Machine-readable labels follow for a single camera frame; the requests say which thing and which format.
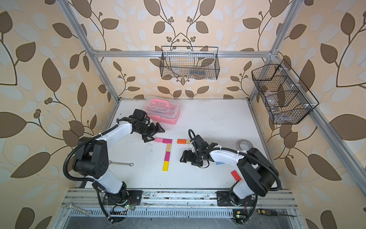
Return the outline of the magenta block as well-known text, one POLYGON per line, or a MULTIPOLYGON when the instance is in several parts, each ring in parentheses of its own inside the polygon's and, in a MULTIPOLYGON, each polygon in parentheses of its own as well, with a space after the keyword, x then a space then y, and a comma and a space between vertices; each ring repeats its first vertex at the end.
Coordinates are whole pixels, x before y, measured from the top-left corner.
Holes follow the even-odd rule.
POLYGON ((164 144, 171 144, 172 142, 173 142, 172 139, 166 139, 166 138, 163 139, 164 144))
POLYGON ((165 161, 169 162, 169 160, 170 160, 170 154, 171 154, 171 152, 166 151, 166 153, 165 153, 165 161))

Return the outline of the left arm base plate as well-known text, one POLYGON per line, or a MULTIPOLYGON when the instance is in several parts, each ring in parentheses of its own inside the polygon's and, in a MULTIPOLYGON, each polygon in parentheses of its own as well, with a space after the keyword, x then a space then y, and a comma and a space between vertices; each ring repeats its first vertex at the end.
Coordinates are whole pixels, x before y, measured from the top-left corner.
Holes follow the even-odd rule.
POLYGON ((137 205, 142 200, 142 190, 125 190, 119 194, 106 193, 104 200, 108 205, 137 205))

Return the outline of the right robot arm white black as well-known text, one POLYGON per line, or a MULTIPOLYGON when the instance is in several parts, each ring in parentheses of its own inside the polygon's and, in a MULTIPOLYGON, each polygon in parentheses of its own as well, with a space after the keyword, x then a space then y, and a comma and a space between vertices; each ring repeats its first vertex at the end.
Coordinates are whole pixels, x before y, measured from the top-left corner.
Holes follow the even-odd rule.
POLYGON ((229 205, 241 206, 249 196, 264 197, 269 191, 282 189, 278 171, 257 148, 242 152, 217 145, 195 151, 185 150, 180 158, 181 163, 190 162, 199 168, 203 168, 205 160, 237 167, 242 174, 243 179, 226 192, 225 199, 229 205))

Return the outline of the yellow block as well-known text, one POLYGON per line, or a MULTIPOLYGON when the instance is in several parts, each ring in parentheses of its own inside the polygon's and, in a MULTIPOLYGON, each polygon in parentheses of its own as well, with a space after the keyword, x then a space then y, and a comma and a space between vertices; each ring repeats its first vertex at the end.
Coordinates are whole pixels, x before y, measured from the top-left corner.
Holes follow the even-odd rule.
POLYGON ((167 172, 169 169, 169 161, 164 161, 164 165, 163 165, 163 171, 167 172))

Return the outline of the pink plastic toolbox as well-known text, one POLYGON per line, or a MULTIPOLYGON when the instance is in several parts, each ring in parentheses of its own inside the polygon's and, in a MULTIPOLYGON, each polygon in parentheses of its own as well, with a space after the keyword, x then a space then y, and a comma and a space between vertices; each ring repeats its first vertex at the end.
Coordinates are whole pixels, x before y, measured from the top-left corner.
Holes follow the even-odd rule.
POLYGON ((181 106, 174 100, 150 96, 146 99, 143 111, 155 122, 175 125, 181 112, 181 106))

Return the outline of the light pink block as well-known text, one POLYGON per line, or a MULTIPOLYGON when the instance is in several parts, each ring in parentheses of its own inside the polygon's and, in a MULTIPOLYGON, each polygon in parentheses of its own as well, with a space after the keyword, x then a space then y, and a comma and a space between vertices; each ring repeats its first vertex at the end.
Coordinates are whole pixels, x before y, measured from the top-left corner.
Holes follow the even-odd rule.
POLYGON ((154 139, 154 141, 157 142, 157 143, 163 143, 164 142, 164 139, 163 138, 160 138, 160 137, 156 137, 154 139))

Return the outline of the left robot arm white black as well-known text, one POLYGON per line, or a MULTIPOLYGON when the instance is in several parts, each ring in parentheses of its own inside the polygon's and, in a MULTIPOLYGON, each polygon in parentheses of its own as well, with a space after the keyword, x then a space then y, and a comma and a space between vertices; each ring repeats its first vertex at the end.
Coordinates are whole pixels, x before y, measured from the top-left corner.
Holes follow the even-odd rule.
POLYGON ((114 204, 125 206, 131 203, 126 184, 109 169, 108 150, 123 137, 138 133, 147 143, 154 141, 157 133, 165 130, 160 123, 152 123, 144 111, 137 115, 117 119, 108 130, 93 137, 82 137, 63 164, 65 177, 72 181, 89 181, 93 188, 104 193, 114 204))

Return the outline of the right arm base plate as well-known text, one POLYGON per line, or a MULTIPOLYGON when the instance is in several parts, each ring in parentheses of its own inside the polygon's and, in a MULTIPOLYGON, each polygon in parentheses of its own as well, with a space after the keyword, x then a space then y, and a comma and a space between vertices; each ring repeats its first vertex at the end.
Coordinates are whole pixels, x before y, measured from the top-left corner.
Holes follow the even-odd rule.
POLYGON ((252 207, 254 205, 255 196, 249 195, 244 199, 240 199, 231 191, 216 192, 217 205, 219 207, 252 207))

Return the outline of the orange block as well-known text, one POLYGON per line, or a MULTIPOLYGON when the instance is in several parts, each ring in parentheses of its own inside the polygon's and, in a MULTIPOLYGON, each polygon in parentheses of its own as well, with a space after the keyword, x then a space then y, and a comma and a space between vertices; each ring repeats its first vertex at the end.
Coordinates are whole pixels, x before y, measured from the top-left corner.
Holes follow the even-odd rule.
POLYGON ((177 144, 185 145, 185 144, 187 144, 187 140, 186 139, 178 139, 177 144))

